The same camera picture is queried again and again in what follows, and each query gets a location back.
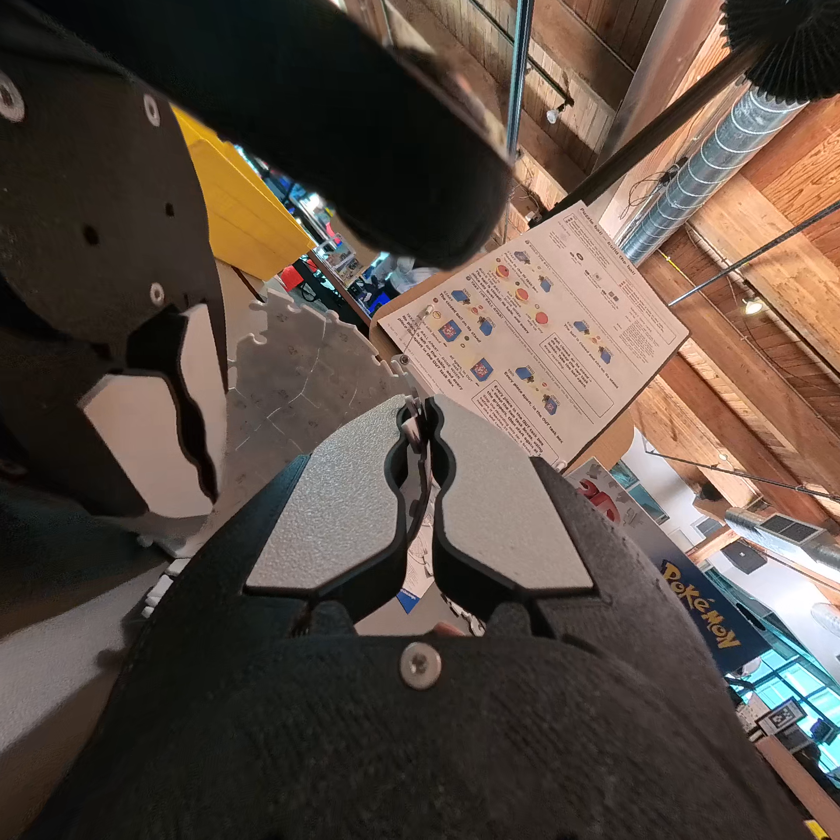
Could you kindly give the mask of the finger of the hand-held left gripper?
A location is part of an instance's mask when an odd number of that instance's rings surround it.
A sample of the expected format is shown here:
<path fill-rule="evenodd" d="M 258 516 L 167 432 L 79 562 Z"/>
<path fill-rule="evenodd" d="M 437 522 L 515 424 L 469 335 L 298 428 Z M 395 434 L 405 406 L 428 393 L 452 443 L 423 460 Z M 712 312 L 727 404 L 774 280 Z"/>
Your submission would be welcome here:
<path fill-rule="evenodd" d="M 199 485 L 182 430 L 185 311 L 168 308 L 135 330 L 121 372 L 105 374 L 79 402 L 148 512 L 179 520 L 205 518 L 215 504 Z"/>
<path fill-rule="evenodd" d="M 182 316 L 178 384 L 184 442 L 196 465 L 199 486 L 215 503 L 224 480 L 227 389 L 207 304 L 198 303 Z"/>

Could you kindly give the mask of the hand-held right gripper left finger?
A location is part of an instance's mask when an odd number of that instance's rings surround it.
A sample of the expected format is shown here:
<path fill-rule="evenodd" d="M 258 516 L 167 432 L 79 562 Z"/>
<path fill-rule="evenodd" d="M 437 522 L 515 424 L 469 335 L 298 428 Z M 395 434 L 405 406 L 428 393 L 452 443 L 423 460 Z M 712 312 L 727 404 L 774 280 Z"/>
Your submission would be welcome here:
<path fill-rule="evenodd" d="M 391 397 L 312 451 L 247 593 L 335 601 L 355 623 L 396 596 L 407 565 L 407 415 L 406 397 Z"/>

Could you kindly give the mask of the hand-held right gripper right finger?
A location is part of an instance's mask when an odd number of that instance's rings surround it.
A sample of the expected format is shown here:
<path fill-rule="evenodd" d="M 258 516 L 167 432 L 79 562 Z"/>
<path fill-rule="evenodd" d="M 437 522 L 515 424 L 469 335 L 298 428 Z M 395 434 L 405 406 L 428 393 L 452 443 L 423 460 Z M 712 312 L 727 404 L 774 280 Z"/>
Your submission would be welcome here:
<path fill-rule="evenodd" d="M 524 449 L 446 395 L 425 408 L 442 595 L 486 623 L 505 603 L 592 594 L 592 576 Z"/>

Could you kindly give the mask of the grey partial puzzle ball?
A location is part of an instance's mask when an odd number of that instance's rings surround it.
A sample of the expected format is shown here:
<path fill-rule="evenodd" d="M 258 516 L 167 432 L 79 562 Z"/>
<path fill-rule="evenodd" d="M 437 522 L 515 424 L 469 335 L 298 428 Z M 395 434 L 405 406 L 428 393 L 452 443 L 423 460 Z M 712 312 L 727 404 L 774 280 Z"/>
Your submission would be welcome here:
<path fill-rule="evenodd" d="M 228 353 L 224 483 L 202 528 L 174 549 L 175 560 L 148 591 L 148 618 L 191 558 L 279 473 L 339 428 L 395 396 L 412 392 L 360 330 L 320 313 L 277 280 Z"/>

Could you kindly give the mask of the yellow plastic bin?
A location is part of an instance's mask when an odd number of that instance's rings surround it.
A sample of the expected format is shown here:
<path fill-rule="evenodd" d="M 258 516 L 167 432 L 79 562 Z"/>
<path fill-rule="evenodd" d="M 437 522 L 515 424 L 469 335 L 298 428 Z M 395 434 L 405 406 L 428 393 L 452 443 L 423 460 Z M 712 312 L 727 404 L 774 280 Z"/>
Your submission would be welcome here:
<path fill-rule="evenodd" d="M 171 106 L 203 191 L 214 256 L 268 281 L 315 249 L 244 156 L 207 126 Z"/>

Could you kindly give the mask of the thin black ceiling rod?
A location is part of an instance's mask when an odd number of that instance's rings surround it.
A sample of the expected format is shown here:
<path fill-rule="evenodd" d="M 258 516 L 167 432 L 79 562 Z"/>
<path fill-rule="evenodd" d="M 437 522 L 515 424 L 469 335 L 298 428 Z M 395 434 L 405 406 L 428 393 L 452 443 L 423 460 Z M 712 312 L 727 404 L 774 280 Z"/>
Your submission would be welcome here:
<path fill-rule="evenodd" d="M 697 294 L 698 292 L 705 290 L 710 285 L 717 282 L 719 279 L 722 279 L 722 278 L 730 275 L 731 273 L 733 273 L 737 270 L 740 270 L 742 267 L 744 267 L 747 264 L 753 262 L 757 258 L 759 258 L 761 256 L 764 256 L 765 254 L 769 253 L 771 250 L 773 250 L 773 249 L 777 248 L 778 246 L 782 245 L 783 243 L 790 240 L 794 236 L 797 236 L 801 233 L 804 233 L 804 231 L 806 231 L 811 226 L 822 222 L 824 219 L 828 218 L 829 216 L 831 216 L 832 214 L 834 214 L 838 210 L 839 210 L 839 200 L 836 200 L 835 202 L 825 206 L 819 212 L 814 213 L 813 215 L 811 215 L 810 217 L 808 217 L 804 221 L 802 221 L 799 224 L 797 224 L 797 225 L 793 226 L 792 228 L 788 229 L 787 231 L 785 231 L 781 235 L 776 236 L 775 238 L 773 238 L 769 242 L 763 244 L 759 248 L 756 248 L 754 251 L 747 254 L 746 256 L 741 257 L 740 259 L 738 259 L 737 261 L 735 261 L 731 264 L 725 265 L 716 275 L 712 276 L 710 279 L 705 280 L 705 281 L 701 282 L 699 285 L 688 289 L 688 291 L 681 294 L 675 300 L 672 300 L 668 304 L 668 308 L 673 308 L 674 306 L 676 306 L 679 303 L 687 300 L 688 298 L 692 297 L 693 295 Z"/>
<path fill-rule="evenodd" d="M 783 480 L 779 480 L 779 479 L 772 479 L 772 478 L 768 478 L 768 477 L 764 477 L 764 476 L 758 476 L 758 475 L 755 475 L 755 474 L 751 474 L 751 473 L 743 471 L 741 469 L 735 469 L 735 468 L 730 469 L 728 467 L 722 467 L 722 466 L 719 466 L 719 465 L 706 465 L 706 464 L 702 464 L 702 463 L 699 463 L 699 462 L 696 462 L 694 460 L 690 460 L 690 459 L 687 459 L 687 458 L 681 458 L 681 457 L 672 456 L 672 455 L 664 455 L 664 454 L 659 453 L 657 450 L 652 449 L 652 448 L 645 448 L 644 452 L 645 452 L 646 455 L 650 455 L 650 456 L 654 456 L 654 457 L 657 457 L 657 458 L 660 458 L 660 459 L 667 460 L 671 464 L 680 464 L 680 465 L 683 465 L 683 466 L 693 466 L 693 467 L 697 467 L 699 469 L 705 469 L 707 471 L 714 471 L 714 472 L 722 474 L 722 475 L 734 476 L 734 477 L 737 477 L 737 478 L 740 478 L 740 479 L 749 480 L 752 483 L 761 483 L 761 484 L 764 484 L 764 485 L 769 485 L 769 486 L 772 486 L 772 487 L 778 487 L 778 488 L 782 488 L 782 489 L 785 489 L 785 490 L 797 492 L 797 493 L 800 493 L 804 496 L 839 503 L 839 496 L 837 494 L 829 493 L 829 492 L 826 492 L 824 490 L 814 490 L 814 489 L 811 489 L 808 486 L 803 485 L 803 484 L 796 484 L 795 485 L 795 484 L 792 484 L 792 483 L 787 482 L 787 481 L 783 481 Z"/>

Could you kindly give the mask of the printed tag sign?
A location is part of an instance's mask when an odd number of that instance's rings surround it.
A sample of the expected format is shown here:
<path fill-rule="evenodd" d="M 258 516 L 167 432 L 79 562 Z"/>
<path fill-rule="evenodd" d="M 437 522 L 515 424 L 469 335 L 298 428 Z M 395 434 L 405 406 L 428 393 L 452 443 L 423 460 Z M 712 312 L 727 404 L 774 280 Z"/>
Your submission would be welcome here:
<path fill-rule="evenodd" d="M 756 718 L 758 728 L 768 737 L 777 736 L 788 728 L 794 728 L 806 717 L 806 711 L 795 698 L 789 698 L 779 706 Z"/>

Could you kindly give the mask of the black slanted pole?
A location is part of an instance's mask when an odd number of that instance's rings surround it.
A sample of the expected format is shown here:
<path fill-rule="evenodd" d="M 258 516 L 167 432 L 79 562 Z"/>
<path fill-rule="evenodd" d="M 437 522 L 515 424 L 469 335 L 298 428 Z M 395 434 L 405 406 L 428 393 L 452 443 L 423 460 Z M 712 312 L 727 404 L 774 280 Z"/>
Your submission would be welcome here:
<path fill-rule="evenodd" d="M 592 205 L 699 110 L 702 110 L 709 100 L 714 99 L 721 90 L 746 73 L 761 59 L 771 43 L 771 37 L 765 37 L 731 51 L 725 59 L 678 99 L 670 103 L 656 119 L 599 165 L 561 202 L 544 213 L 540 221 L 545 222 L 577 203 Z"/>

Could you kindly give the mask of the black track light bar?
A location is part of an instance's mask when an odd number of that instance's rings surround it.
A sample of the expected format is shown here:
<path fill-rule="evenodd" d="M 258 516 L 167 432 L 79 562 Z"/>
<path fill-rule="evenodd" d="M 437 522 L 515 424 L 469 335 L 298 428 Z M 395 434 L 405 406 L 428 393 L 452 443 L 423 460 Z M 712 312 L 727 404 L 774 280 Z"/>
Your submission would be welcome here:
<path fill-rule="evenodd" d="M 516 52 L 516 38 L 515 36 L 511 35 L 507 28 L 499 21 L 493 14 L 487 10 L 482 3 L 478 1 L 469 1 L 469 4 L 498 32 L 498 34 L 503 37 L 511 50 L 515 53 Z M 563 102 L 561 110 L 570 109 L 574 106 L 574 98 L 571 94 L 562 88 L 560 84 L 551 77 L 551 75 L 538 63 L 535 61 L 530 53 L 527 53 L 526 56 L 526 75 L 530 72 L 536 72 L 542 81 L 557 95 Z"/>

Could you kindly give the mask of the grey metal beam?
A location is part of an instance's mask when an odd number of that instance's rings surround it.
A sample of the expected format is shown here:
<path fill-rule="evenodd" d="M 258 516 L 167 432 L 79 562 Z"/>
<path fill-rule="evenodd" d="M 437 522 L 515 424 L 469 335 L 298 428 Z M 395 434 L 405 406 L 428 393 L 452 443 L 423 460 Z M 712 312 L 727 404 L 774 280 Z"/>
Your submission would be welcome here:
<path fill-rule="evenodd" d="M 728 53 L 721 1 L 668 1 L 648 41 L 596 163 L 616 152 Z M 730 95 L 718 94 L 594 204 L 600 226 L 614 239 L 642 208 L 661 175 L 688 154 L 702 127 Z"/>

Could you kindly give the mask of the black pleated shade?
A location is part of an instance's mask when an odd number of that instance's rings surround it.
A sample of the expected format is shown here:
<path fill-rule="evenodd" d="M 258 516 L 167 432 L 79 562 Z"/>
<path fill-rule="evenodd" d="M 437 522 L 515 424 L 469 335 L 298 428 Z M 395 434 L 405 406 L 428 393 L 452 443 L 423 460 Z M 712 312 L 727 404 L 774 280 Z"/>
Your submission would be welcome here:
<path fill-rule="evenodd" d="M 780 102 L 813 102 L 839 92 L 838 1 L 724 1 L 732 51 L 754 50 L 744 76 Z"/>

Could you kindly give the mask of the black wall speaker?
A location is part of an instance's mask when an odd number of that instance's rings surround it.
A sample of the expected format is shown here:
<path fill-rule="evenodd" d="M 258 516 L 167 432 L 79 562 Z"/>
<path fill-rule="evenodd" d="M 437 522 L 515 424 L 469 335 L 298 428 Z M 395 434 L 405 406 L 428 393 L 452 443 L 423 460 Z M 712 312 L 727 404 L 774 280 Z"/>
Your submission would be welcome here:
<path fill-rule="evenodd" d="M 721 549 L 731 566 L 742 574 L 753 574 L 764 567 L 768 559 L 745 539 L 738 539 L 728 543 Z"/>

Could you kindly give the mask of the rectangular vent duct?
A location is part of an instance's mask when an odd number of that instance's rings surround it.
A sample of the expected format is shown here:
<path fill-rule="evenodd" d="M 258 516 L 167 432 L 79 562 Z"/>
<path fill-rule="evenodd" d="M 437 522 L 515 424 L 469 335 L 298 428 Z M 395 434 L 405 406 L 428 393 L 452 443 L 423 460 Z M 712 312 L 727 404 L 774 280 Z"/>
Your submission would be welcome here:
<path fill-rule="evenodd" d="M 766 515 L 743 508 L 728 509 L 724 519 L 733 531 L 751 543 L 813 572 L 838 578 L 838 542 L 824 528 L 780 513 Z"/>

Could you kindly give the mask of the silver spiral air duct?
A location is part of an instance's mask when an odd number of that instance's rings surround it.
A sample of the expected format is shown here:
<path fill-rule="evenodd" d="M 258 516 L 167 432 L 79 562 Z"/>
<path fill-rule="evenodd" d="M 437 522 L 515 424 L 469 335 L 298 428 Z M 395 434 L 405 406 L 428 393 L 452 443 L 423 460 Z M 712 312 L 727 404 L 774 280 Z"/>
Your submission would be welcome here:
<path fill-rule="evenodd" d="M 808 103 L 746 90 L 623 238 L 625 257 L 641 265 Z"/>

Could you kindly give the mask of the teal hanging rail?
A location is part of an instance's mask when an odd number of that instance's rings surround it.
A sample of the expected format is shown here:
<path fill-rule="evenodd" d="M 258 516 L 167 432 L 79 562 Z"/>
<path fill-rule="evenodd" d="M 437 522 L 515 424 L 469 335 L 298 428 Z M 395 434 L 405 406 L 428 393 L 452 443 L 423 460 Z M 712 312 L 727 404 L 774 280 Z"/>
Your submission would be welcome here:
<path fill-rule="evenodd" d="M 518 157 L 524 80 L 529 61 L 534 1 L 518 1 L 516 27 L 513 36 L 511 78 L 508 90 L 506 146 L 511 161 Z"/>

